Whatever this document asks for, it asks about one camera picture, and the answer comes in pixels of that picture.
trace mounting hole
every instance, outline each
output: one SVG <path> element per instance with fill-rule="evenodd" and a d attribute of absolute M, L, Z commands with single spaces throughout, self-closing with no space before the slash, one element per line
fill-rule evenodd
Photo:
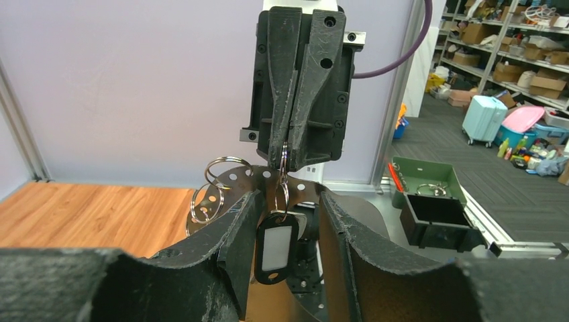
<path fill-rule="evenodd" d="M 322 66 L 324 69 L 330 69 L 332 68 L 332 65 L 332 59 L 330 58 L 324 58 L 323 60 L 320 60 L 320 66 Z"/>
<path fill-rule="evenodd" d="M 334 17 L 326 17 L 326 19 L 324 19 L 324 25 L 326 27 L 332 28 L 333 26 L 336 25 L 336 18 Z"/>
<path fill-rule="evenodd" d="M 179 250 L 167 248 L 165 250 L 160 250 L 158 253 L 154 254 L 154 256 L 152 256 L 150 259 L 176 257 L 176 256 L 180 256 L 181 254 L 182 254 L 182 252 Z"/>

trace green tray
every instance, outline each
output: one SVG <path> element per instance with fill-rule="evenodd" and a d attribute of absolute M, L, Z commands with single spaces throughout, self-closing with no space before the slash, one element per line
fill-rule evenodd
<path fill-rule="evenodd" d="M 417 187 L 421 184 L 443 184 L 447 187 L 446 197 L 456 198 L 463 207 L 466 206 L 466 197 L 452 165 L 394 156 L 393 166 L 405 193 L 417 193 Z M 391 205 L 402 209 L 405 204 L 403 193 L 395 188 L 394 183 L 392 183 L 391 191 Z M 434 192 L 428 188 L 422 188 L 421 195 L 434 196 Z"/>

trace black key tag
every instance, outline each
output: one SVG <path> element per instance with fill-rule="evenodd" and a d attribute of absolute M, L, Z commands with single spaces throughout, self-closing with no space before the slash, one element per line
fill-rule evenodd
<path fill-rule="evenodd" d="M 283 281 L 292 272 L 299 223 L 292 215 L 275 210 L 257 229 L 255 279 L 265 285 Z"/>

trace white wall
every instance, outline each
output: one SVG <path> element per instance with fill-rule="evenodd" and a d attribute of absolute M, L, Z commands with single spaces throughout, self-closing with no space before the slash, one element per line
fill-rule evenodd
<path fill-rule="evenodd" d="M 419 117 L 419 112 L 421 111 L 425 84 L 429 77 L 431 61 L 439 36 L 439 24 L 445 5 L 445 0 L 433 0 L 433 19 L 431 20 L 431 27 L 429 28 L 425 40 L 421 43 L 413 56 L 413 63 L 409 71 L 409 80 L 407 81 L 405 94 L 403 95 L 403 102 L 407 106 L 405 115 L 408 117 Z"/>
<path fill-rule="evenodd" d="M 341 1 L 348 29 L 368 32 L 357 71 L 399 56 L 411 1 Z M 264 163 L 238 141 L 261 0 L 0 7 L 0 59 L 56 180 L 197 186 L 218 156 Z M 327 180 L 368 180 L 392 85 L 393 73 L 354 81 L 344 155 Z"/>
<path fill-rule="evenodd" d="M 4 114 L 0 113 L 0 201 L 30 179 Z"/>

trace blue bin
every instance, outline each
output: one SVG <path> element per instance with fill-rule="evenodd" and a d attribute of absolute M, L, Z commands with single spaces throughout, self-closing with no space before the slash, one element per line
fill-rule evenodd
<path fill-rule="evenodd" d="M 569 138 L 569 129 L 545 124 L 536 124 L 535 132 L 537 138 L 547 140 L 551 144 L 563 144 Z"/>
<path fill-rule="evenodd" d="M 523 136 L 527 136 L 527 143 L 525 148 L 529 150 L 533 142 L 537 139 L 537 133 L 535 131 L 527 131 L 525 133 L 520 133 L 516 131 L 512 131 L 511 129 L 505 127 L 504 125 L 500 125 L 500 129 L 498 130 L 498 134 L 496 134 L 496 138 L 494 139 L 494 144 L 500 146 L 502 142 L 504 142 L 507 138 L 509 139 L 508 146 L 512 149 L 515 149 L 517 144 Z"/>
<path fill-rule="evenodd" d="M 403 137 L 403 132 L 405 132 L 405 128 L 409 125 L 409 122 L 402 117 L 401 122 L 397 129 L 395 129 L 395 134 L 393 134 L 394 139 L 401 139 Z"/>

